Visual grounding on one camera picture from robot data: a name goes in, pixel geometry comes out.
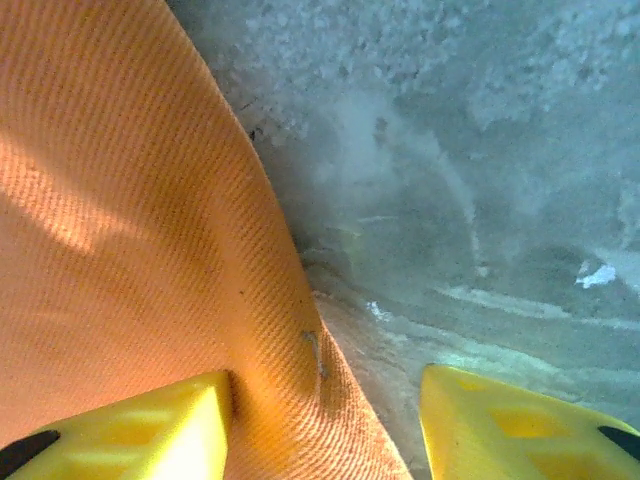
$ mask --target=orange fabric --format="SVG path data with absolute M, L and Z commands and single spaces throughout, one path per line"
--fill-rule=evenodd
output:
M 167 6 L 10 0 L 0 25 L 0 441 L 229 369 L 228 478 L 408 478 Z

